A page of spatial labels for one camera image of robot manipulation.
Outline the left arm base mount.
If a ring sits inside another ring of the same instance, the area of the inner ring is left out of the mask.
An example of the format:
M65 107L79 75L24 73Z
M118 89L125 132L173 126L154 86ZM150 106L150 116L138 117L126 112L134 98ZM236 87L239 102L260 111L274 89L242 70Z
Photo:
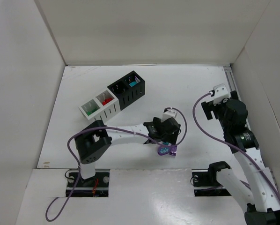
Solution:
M78 171L69 169L65 172L66 197L71 193L76 181L77 185L71 197L108 197L110 170L96 170L94 177L84 180L78 178Z

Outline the lilac oval paw lego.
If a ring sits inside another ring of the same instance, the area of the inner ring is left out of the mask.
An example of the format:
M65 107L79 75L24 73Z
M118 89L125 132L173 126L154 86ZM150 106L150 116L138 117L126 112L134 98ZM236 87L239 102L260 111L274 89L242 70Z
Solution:
M167 155L167 154L169 154L169 152L170 152L170 147L161 147L161 146L159 146L158 149L157 149L157 154L159 156Z

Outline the purple lego brick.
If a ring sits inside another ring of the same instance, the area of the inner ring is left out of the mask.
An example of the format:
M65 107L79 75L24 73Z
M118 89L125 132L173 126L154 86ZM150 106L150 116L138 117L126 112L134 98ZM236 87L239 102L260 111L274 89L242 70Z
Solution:
M169 150L169 155L175 157L177 154L177 146L171 146Z

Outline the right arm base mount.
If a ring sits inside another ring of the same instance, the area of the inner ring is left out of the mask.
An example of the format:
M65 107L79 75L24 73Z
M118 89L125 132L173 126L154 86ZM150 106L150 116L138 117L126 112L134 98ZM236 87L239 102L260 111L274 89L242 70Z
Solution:
M224 162L211 163L207 169L193 169L190 183L194 187L195 197L231 196L228 190L217 181L217 172L230 169Z

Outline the red long lego brick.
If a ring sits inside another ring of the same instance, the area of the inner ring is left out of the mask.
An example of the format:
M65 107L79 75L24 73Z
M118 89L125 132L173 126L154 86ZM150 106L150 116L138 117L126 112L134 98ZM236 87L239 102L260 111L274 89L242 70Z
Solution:
M112 98L107 98L102 102L102 105L107 105L112 100L113 100Z

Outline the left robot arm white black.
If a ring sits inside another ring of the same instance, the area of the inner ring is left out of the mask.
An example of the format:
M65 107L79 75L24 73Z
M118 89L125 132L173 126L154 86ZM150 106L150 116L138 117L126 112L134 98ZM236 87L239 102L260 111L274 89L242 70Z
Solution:
M129 143L176 145L181 125L174 118L161 120L154 117L151 122L125 127L109 127L96 120L74 136L80 160L82 181L92 179L96 172L94 163L112 145Z

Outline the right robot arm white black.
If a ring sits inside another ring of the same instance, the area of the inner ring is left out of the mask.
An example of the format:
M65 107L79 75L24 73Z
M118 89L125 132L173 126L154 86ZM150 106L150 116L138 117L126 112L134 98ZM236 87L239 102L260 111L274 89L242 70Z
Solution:
M248 225L280 225L280 194L273 176L263 163L259 143L246 125L248 110L238 99L236 91L229 92L224 85L214 87L204 97L212 101L202 102L202 109L208 120L216 118L223 130L223 140L214 137L230 147L247 179L245 184L237 178L232 168L224 161L212 163L208 168L211 182L224 186L237 201Z

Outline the teal rounded lego brick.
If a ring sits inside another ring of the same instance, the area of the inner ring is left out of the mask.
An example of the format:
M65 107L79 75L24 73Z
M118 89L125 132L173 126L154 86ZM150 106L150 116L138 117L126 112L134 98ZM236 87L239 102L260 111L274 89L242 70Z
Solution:
M137 84L137 82L134 81L134 82L129 83L129 86L130 86L130 87L133 87L133 86L135 86L136 84Z

